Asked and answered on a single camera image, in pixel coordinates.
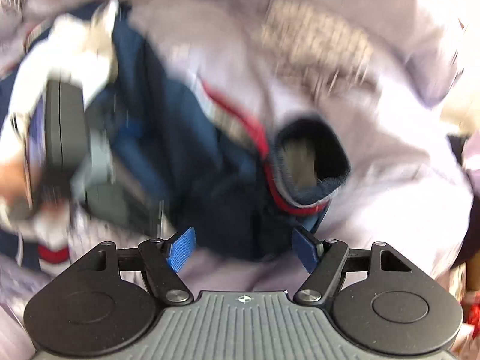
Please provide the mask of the person's left hand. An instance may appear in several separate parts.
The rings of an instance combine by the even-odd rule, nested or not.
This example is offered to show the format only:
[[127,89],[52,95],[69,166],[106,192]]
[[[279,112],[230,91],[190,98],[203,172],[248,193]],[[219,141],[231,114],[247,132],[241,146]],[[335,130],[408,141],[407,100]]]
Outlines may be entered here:
[[29,207],[26,196],[24,163],[15,158],[1,163],[1,204],[7,219],[25,220],[39,213],[57,214],[69,205],[69,200],[43,201]]

